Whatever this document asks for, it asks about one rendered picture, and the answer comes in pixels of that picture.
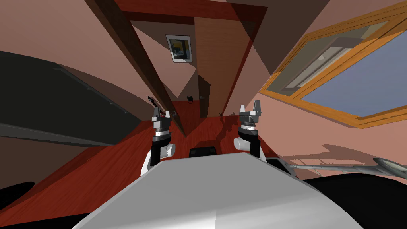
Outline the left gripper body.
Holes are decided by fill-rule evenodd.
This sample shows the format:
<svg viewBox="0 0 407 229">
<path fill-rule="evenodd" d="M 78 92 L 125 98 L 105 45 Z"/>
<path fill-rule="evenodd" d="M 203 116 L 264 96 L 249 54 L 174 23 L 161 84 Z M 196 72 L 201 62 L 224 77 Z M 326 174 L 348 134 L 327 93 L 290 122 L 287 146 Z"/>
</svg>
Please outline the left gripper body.
<svg viewBox="0 0 407 229">
<path fill-rule="evenodd" d="M 171 118 L 169 117 L 152 117 L 151 121 L 154 129 L 169 128 L 171 125 Z"/>
</svg>

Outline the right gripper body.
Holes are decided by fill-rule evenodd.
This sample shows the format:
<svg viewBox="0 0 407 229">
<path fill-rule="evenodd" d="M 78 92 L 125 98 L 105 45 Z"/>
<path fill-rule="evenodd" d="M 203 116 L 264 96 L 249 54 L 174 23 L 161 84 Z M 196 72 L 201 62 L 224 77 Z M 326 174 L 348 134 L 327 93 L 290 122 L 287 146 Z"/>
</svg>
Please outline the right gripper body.
<svg viewBox="0 0 407 229">
<path fill-rule="evenodd" d="M 255 127 L 261 114 L 261 111 L 239 112 L 241 125 Z"/>
</svg>

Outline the light brown wooden door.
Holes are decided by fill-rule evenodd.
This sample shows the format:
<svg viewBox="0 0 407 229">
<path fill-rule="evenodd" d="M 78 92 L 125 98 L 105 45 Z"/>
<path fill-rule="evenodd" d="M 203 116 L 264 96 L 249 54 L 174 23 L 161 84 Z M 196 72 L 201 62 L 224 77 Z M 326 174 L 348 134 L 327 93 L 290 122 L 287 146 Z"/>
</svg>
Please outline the light brown wooden door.
<svg viewBox="0 0 407 229">
<path fill-rule="evenodd" d="M 223 112 L 249 43 L 240 21 L 196 17 L 198 75 L 210 85 L 208 117 Z"/>
</svg>

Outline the dark brown door leaf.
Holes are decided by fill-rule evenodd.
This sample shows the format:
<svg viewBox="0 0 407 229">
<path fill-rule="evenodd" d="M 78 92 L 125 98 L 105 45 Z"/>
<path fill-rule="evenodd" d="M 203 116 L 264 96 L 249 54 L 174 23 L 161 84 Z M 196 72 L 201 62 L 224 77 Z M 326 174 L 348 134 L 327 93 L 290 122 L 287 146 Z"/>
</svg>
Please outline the dark brown door leaf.
<svg viewBox="0 0 407 229">
<path fill-rule="evenodd" d="M 115 0 L 84 1 L 162 107 L 170 113 L 176 111 L 131 22 L 125 17 Z M 176 113 L 177 116 L 171 114 L 171 119 L 186 137 L 178 112 Z"/>
</svg>

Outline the white framed picture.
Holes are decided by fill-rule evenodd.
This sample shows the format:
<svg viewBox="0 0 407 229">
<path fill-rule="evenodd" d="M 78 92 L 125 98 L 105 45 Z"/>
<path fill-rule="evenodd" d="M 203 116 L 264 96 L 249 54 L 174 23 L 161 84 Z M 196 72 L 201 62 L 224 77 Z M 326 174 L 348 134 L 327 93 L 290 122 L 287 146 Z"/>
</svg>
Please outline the white framed picture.
<svg viewBox="0 0 407 229">
<path fill-rule="evenodd" d="M 191 63 L 192 48 L 190 36 L 166 35 L 171 58 L 175 63 Z"/>
</svg>

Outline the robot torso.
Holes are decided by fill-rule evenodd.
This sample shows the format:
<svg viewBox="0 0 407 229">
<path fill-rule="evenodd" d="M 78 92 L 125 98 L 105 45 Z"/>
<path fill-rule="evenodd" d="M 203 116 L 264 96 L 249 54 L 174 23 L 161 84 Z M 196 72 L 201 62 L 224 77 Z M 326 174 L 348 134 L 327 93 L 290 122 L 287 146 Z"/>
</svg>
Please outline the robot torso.
<svg viewBox="0 0 407 229">
<path fill-rule="evenodd" d="M 248 153 L 165 160 L 72 229 L 363 229 L 324 194 Z"/>
</svg>

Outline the orange framed window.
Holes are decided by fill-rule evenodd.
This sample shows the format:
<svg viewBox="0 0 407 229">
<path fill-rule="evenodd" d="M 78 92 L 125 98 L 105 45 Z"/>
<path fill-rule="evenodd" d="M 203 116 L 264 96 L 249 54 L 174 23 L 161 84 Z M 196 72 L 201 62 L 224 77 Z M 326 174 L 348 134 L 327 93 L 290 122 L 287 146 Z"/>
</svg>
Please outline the orange framed window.
<svg viewBox="0 0 407 229">
<path fill-rule="evenodd" d="M 260 94 L 355 128 L 407 120 L 407 0 L 337 0 Z"/>
</svg>

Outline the black cabinet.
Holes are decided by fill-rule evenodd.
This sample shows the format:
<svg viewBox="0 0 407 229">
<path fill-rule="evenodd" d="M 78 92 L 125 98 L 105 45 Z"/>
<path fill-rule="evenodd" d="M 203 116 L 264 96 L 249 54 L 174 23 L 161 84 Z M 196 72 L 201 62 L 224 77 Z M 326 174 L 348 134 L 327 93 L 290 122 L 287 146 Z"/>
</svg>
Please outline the black cabinet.
<svg viewBox="0 0 407 229">
<path fill-rule="evenodd" d="M 57 63 L 0 51 L 0 136 L 111 146 L 139 123 Z"/>
</svg>

